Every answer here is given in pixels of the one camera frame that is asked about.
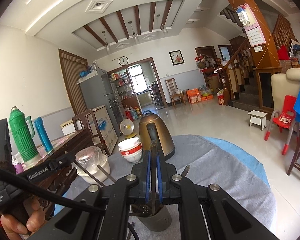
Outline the person's left hand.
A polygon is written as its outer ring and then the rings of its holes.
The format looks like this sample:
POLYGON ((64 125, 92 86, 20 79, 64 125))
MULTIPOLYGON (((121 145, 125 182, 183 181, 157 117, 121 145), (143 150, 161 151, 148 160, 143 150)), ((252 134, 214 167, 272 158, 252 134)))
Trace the person's left hand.
POLYGON ((32 213, 27 220, 26 226, 12 215, 5 214, 0 217, 2 227, 9 239, 21 239, 20 235, 27 235, 28 231, 35 233, 46 223, 45 212, 37 197, 32 198, 31 209, 32 213))

